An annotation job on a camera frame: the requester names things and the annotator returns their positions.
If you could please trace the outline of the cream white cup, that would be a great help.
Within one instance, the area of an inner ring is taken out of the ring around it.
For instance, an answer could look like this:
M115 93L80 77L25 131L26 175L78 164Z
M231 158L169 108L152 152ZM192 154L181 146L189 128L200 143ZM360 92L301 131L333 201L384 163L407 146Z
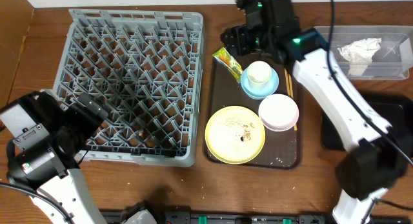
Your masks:
M271 66L264 61L254 61L247 68L247 79L251 89L264 88L272 77Z

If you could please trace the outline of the yellow green snack wrapper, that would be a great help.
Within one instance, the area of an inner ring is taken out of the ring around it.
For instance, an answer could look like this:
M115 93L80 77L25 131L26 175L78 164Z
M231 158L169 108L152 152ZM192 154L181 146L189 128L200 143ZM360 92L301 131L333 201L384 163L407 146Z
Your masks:
M227 68L238 83L241 82L243 69L238 61L228 53L225 47L220 48L217 52L213 53L212 56Z

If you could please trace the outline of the white paper napkin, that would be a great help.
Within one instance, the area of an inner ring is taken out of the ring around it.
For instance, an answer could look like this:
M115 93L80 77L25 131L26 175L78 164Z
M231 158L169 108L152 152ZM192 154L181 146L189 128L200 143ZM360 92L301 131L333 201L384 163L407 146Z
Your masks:
M362 76L374 54L381 49L381 42L381 38L367 38L339 47L339 54L350 63L347 75Z

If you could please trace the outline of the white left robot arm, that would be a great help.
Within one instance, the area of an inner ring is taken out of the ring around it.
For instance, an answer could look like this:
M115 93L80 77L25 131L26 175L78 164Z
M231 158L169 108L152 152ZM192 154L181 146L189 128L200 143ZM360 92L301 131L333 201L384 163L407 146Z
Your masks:
M50 91L1 108L1 121L13 135L6 146L6 187L28 195L52 223L105 223L75 156L107 116L86 93L66 110Z

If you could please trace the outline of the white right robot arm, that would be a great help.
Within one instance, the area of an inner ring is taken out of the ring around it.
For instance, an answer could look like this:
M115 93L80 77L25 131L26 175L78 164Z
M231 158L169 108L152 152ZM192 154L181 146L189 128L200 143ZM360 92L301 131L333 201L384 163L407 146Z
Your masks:
M338 132L347 156L336 167L336 223L370 223L373 208L412 166L412 134L396 130L361 96L336 63L331 37L303 30L291 0L237 0L246 22L221 40L239 56L266 52L305 87Z

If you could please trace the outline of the wooden chopstick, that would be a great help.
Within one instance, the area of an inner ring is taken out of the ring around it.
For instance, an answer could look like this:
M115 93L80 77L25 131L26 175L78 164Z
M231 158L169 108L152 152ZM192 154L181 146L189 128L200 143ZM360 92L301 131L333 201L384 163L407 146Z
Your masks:
M287 72L287 70L285 69L285 82L286 82L286 87L287 87L287 94L289 97L291 97L291 93L290 93L290 82L289 82L289 74Z
M289 74L288 75L288 84L289 84L289 89L290 89L290 97L294 100L294 91L293 91L293 86L292 86L292 77ZM294 125L294 130L297 131L297 124Z

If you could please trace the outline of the light blue saucer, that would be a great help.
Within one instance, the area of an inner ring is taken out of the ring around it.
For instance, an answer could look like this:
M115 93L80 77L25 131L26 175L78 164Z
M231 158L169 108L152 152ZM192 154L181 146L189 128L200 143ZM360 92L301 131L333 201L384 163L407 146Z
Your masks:
M248 69L246 68L241 76L241 87L245 94L252 99L264 99L272 95L279 86L279 76L277 72L272 69L272 76L268 83L259 90L254 90L248 82Z

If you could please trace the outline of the pink bowl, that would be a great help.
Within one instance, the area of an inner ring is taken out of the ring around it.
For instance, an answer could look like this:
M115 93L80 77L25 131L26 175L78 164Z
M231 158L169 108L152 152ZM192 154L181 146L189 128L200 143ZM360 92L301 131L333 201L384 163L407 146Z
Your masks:
M292 98L283 94L272 94L262 100L258 115L267 129L283 132L296 125L299 108Z

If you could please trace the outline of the grey plastic dish rack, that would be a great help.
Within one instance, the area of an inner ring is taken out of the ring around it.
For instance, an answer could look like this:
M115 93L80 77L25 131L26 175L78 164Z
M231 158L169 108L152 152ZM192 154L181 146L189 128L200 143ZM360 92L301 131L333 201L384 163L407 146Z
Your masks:
M197 12L72 9L54 82L62 108L89 94L108 117L76 159L190 167L204 55Z

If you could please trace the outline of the clear plastic bin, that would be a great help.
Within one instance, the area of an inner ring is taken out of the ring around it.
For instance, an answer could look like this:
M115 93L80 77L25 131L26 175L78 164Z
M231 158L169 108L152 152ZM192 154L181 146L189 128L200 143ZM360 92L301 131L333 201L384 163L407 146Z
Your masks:
M367 38L381 38L381 49L374 54L372 63L362 76L348 76L350 63L339 54L338 48ZM412 27L388 25L335 26L331 50L337 64L349 79L407 79L409 69L412 68Z

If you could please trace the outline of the yellow plate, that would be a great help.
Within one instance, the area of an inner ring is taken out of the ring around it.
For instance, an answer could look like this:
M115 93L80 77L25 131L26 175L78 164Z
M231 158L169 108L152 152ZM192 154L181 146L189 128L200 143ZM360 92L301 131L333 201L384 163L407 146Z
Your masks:
M241 106L215 112L206 124L207 149L219 161L240 165L253 160L265 144L265 128L258 115Z

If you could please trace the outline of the black bin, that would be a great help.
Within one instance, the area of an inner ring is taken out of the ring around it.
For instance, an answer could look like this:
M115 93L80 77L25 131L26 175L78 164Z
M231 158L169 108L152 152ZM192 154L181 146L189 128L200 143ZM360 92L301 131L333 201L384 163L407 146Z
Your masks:
M412 135L412 100L402 95L367 91L361 95L380 116L390 122L396 132L406 130ZM326 149L345 151L337 130L324 112L321 116L321 142Z

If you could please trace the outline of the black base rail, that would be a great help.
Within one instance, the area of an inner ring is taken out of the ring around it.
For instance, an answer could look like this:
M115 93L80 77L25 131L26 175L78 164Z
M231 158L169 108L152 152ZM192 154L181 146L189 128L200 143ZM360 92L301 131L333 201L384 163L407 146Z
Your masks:
M156 220L156 223L164 224L196 224L196 223L279 223L279 224L334 224L333 217L329 214L307 213L307 214L236 214L236 213L207 213L195 212L190 207L167 207L159 209L147 201L136 203L124 210L102 209L101 213L107 223L126 223L136 212L147 209Z

